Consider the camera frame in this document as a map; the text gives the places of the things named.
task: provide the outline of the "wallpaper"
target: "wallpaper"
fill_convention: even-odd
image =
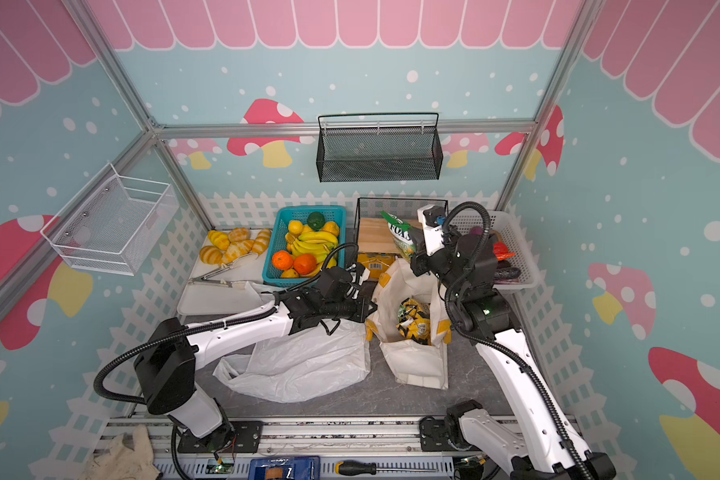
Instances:
[[[0,2],[0,279],[139,132],[60,0]]]
[[[152,152],[129,175],[170,181]],[[179,211],[135,276],[72,270],[57,261],[35,284],[48,298],[32,297],[27,308],[31,290],[2,321],[0,478],[7,468],[11,478],[78,477],[109,417],[128,407],[94,393],[96,373],[176,314],[204,237],[180,197]],[[106,385],[133,392],[133,364],[113,372]]]
[[[90,0],[154,118],[532,118],[580,0]]]
[[[608,1],[558,103],[512,199],[554,389],[622,478],[720,480],[720,2]]]
[[[273,225],[280,208],[300,204],[341,205],[352,217],[358,197],[374,196],[469,199],[494,208],[524,135],[440,137],[440,180],[385,182],[320,183],[313,137],[180,138],[168,145],[217,225]]]

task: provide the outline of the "white plastic basket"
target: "white plastic basket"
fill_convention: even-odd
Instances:
[[[80,194],[40,233],[72,268],[135,275],[179,202],[171,184],[123,177],[112,164],[105,169],[112,173],[94,177],[103,179],[74,212],[62,218]]]
[[[497,283],[494,287],[496,290],[522,290],[523,288],[535,287],[541,280],[541,273],[534,262],[533,255],[530,254],[530,249],[528,244],[525,243],[520,227],[512,221],[512,217],[506,212],[491,210],[489,213],[491,229],[501,234],[502,240],[510,252],[517,254],[509,259],[509,263],[520,269],[518,283]],[[482,225],[482,219],[478,212],[467,209],[458,213],[451,221],[451,225],[456,226],[461,234],[468,234],[473,226]]]

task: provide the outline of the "plastic bag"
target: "plastic bag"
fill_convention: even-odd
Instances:
[[[333,328],[331,321],[327,324]],[[371,371],[365,327],[347,320],[331,336],[317,326],[258,342],[247,366],[241,357],[245,356],[221,358],[213,376],[234,392],[280,403],[336,392],[362,381]]]
[[[400,303],[409,297],[429,304],[431,345],[405,340],[398,331]],[[408,385],[447,389],[445,343],[450,338],[451,323],[438,294],[438,279],[431,274],[416,276],[408,262],[398,259],[379,278],[373,301],[378,310],[366,320],[366,325],[382,342],[384,359],[395,380]]]

